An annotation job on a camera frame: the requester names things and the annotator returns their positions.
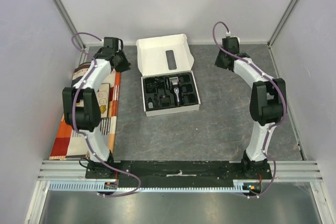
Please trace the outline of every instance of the open box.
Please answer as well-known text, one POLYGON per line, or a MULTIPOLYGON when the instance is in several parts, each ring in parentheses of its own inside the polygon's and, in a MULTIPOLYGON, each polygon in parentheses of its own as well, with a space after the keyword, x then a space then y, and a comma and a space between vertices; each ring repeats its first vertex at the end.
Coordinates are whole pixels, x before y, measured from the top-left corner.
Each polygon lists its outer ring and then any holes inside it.
POLYGON ((185 34, 136 43, 146 116, 198 110, 200 96, 191 70, 194 57, 185 34))

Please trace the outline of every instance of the gray floor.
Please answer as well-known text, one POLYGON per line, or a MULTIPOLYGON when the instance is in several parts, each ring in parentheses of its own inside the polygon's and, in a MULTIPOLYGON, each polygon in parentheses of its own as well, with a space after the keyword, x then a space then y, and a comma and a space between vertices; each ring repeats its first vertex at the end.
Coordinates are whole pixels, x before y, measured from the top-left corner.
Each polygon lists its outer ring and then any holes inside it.
POLYGON ((40 224, 319 224, 309 184, 274 184, 260 199, 226 193, 96 193, 50 191, 40 224))
MULTIPOLYGON (((236 74, 214 66, 215 45, 191 45, 199 90, 199 111, 146 117, 136 47, 125 47, 130 71, 122 73, 114 157, 134 160, 240 160, 253 122, 251 89, 236 74)), ((265 72, 276 76, 266 45, 241 45, 265 72)), ((300 160, 289 119, 275 129, 269 154, 277 160, 300 160)))

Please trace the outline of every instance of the orange striped cloth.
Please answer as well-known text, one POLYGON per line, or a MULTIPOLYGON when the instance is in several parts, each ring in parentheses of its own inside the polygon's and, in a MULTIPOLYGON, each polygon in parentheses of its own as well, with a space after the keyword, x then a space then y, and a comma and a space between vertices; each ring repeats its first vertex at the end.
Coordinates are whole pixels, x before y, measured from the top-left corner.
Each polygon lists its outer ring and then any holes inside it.
MULTIPOLYGON (((83 63, 75 69, 71 85, 79 81, 89 67, 89 63, 83 63)), ((102 117, 99 125, 100 131, 111 152, 113 152, 116 136, 120 80, 121 73, 113 70, 105 78, 97 92, 97 100, 102 117)), ((62 117, 49 159, 80 159, 87 155, 88 147, 84 137, 77 134, 71 126, 67 125, 64 117, 62 117)))

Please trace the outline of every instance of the white wall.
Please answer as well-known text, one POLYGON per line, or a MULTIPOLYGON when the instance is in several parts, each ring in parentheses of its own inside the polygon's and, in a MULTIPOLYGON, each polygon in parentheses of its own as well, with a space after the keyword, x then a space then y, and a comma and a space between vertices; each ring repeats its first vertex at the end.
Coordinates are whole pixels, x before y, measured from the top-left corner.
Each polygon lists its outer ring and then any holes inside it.
POLYGON ((0 0, 0 222, 23 223, 79 54, 51 0, 0 0))
POLYGON ((336 206, 336 0, 300 0, 272 50, 303 150, 336 206))
MULTIPOLYGON (((212 42, 212 26, 228 23, 243 42, 267 41, 290 0, 62 0, 78 31, 139 38, 186 33, 212 42)), ((84 42, 96 42, 83 37, 84 42)))

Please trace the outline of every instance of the box lid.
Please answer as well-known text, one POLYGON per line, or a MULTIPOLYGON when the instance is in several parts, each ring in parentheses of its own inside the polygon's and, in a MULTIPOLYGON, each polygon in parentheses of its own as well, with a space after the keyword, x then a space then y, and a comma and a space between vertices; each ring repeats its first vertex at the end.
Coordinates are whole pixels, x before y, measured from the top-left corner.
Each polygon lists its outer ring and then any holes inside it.
POLYGON ((136 43, 143 76, 190 71, 194 64, 185 34, 139 39, 136 43))

